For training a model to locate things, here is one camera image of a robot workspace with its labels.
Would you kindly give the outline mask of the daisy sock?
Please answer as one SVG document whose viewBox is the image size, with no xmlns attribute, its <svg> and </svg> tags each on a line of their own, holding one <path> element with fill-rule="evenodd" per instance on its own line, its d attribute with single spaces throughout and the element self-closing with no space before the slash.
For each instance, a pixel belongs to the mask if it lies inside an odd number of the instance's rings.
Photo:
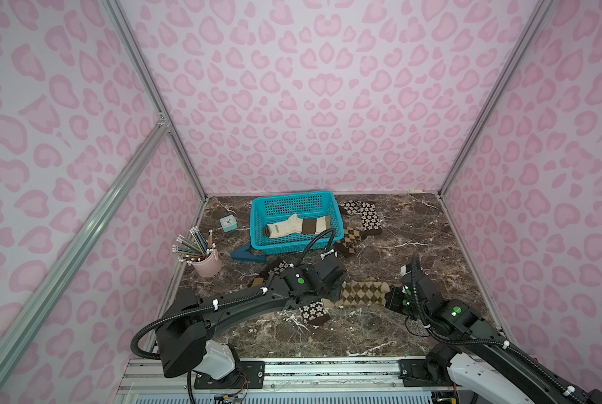
<svg viewBox="0 0 602 404">
<path fill-rule="evenodd" d="M 292 267 L 292 263 L 288 263 L 284 259 L 276 259 L 272 264 L 269 271 L 272 274 L 280 274 L 284 269 Z M 311 303 L 300 309 L 302 318 L 312 326 L 322 326 L 330 320 L 329 313 L 324 308 L 324 304 L 321 301 Z"/>
<path fill-rule="evenodd" d="M 376 205 L 373 202 L 346 200 L 340 203 L 340 211 L 346 215 L 357 215 L 361 219 L 361 235 L 363 238 L 376 236 L 383 232 Z"/>
</svg>

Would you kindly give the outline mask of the tan argyle sock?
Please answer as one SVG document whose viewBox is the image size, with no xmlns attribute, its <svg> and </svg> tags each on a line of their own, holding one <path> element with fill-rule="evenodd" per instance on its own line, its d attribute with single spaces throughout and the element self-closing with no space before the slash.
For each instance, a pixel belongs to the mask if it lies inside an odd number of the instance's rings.
<svg viewBox="0 0 602 404">
<path fill-rule="evenodd" d="M 386 294 L 391 291 L 387 282 L 366 280 L 351 281 L 342 285 L 341 296 L 337 301 L 322 299 L 326 308 L 348 306 L 371 306 L 386 304 Z"/>
</svg>

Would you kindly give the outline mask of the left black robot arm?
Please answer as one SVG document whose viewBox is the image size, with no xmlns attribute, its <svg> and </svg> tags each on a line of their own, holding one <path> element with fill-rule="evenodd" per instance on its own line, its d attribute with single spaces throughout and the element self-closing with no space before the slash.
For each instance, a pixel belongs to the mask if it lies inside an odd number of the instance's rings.
<svg viewBox="0 0 602 404">
<path fill-rule="evenodd" d="M 216 342 L 215 335 L 270 312 L 339 300 L 347 274 L 333 248 L 335 234 L 329 228 L 303 250 L 306 255 L 317 242 L 326 240 L 322 259 L 314 265 L 298 260 L 262 284 L 225 296 L 181 296 L 162 318 L 137 331 L 130 342 L 132 354 L 161 362 L 166 378 L 199 376 L 221 387 L 249 385 L 236 349 Z"/>
</svg>

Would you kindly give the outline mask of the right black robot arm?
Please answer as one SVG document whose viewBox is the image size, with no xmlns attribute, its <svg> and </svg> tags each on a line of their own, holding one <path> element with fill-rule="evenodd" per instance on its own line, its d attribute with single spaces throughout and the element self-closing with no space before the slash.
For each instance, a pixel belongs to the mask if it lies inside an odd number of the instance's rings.
<svg viewBox="0 0 602 404">
<path fill-rule="evenodd" d="M 494 403 L 602 403 L 602 391 L 571 384 L 509 341 L 478 311 L 458 299 L 445 299 L 422 270 L 418 254 L 404 269 L 401 286 L 387 294 L 386 307 L 419 322 L 437 342 L 426 359 L 429 380 L 447 376 Z"/>
</svg>

